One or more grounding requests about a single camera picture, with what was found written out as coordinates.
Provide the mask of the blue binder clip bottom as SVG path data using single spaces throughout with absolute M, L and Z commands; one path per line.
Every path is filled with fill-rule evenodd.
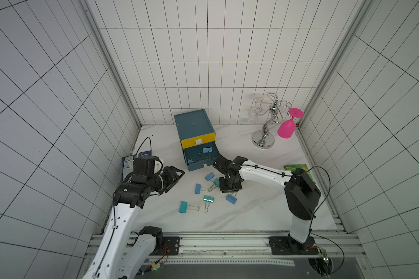
M 233 205 L 237 202 L 236 195 L 232 195 L 232 194 L 228 194 L 226 196 L 226 200 Z

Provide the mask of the teal drawer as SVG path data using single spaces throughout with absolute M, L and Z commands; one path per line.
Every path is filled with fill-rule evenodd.
M 205 154 L 203 154 L 203 148 L 211 147 L 213 149 L 212 159 L 207 158 Z M 185 163 L 187 165 L 188 171 L 192 172 L 198 169 L 202 169 L 204 167 L 212 166 L 215 162 L 216 158 L 220 156 L 220 152 L 216 146 L 215 141 L 211 143 L 206 143 L 198 146 L 194 146 L 191 148 L 183 149 L 183 156 Z M 189 165 L 187 160 L 195 160 L 198 161 L 197 163 Z

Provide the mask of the yellow top drawer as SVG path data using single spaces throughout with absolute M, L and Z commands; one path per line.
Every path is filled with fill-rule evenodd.
M 209 133 L 205 135 L 195 136 L 191 138 L 182 139 L 181 146 L 183 149 L 191 148 L 194 146 L 211 143 L 215 141 L 215 133 Z

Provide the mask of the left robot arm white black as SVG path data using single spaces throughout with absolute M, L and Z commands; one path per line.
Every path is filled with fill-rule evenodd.
M 157 156 L 131 156 L 129 160 L 123 163 L 124 177 L 113 194 L 104 235 L 85 279 L 132 279 L 152 253 L 166 250 L 161 228 L 147 226 L 138 233 L 130 251 L 124 252 L 145 202 L 169 192 L 185 172 L 164 166 Z

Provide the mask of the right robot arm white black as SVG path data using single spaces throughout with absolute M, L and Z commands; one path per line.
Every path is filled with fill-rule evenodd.
M 286 237 L 270 237 L 273 255 L 316 255 L 317 249 L 310 248 L 314 240 L 310 237 L 311 226 L 321 198 L 321 191 L 307 171 L 296 168 L 285 172 L 258 165 L 245 157 L 228 160 L 220 155 L 213 167 L 222 174 L 219 178 L 223 193 L 237 193 L 242 182 L 253 181 L 283 193 L 292 214 L 291 229 Z

